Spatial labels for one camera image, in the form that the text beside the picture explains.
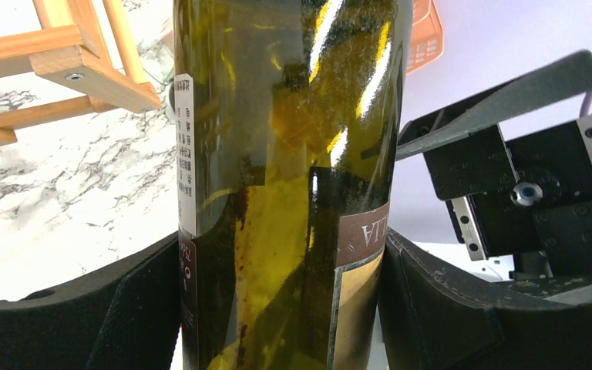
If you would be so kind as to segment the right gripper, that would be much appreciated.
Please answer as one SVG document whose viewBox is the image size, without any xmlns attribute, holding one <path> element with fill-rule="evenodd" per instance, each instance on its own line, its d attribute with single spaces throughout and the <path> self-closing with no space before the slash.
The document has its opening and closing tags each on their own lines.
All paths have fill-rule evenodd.
<svg viewBox="0 0 592 370">
<path fill-rule="evenodd" d="M 395 159 L 428 151 L 472 260 L 510 256 L 512 278 L 592 274 L 592 115 L 509 141 L 493 126 L 591 90 L 580 50 L 409 121 Z"/>
</svg>

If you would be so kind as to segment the dark green top wine bottle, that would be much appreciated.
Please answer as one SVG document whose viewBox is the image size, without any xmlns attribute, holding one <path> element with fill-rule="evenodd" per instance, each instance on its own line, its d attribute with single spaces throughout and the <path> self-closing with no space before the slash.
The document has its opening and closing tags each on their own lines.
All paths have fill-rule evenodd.
<svg viewBox="0 0 592 370">
<path fill-rule="evenodd" d="M 176 1 L 185 369 L 365 369 L 410 1 Z"/>
</svg>

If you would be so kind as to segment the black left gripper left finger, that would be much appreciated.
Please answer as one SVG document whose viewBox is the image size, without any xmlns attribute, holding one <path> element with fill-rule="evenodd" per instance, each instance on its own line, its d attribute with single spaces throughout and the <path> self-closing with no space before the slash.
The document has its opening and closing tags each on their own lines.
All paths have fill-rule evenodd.
<svg viewBox="0 0 592 370">
<path fill-rule="evenodd" d="M 177 236 L 0 301 L 0 369 L 168 369 L 180 326 Z"/>
</svg>

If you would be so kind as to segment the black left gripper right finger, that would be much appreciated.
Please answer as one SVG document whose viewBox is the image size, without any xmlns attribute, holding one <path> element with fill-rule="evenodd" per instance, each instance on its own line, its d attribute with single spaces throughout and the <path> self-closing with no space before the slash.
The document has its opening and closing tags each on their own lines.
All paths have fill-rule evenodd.
<svg viewBox="0 0 592 370">
<path fill-rule="evenodd" d="M 378 306 L 392 369 L 592 369 L 592 275 L 491 283 L 390 230 Z"/>
</svg>

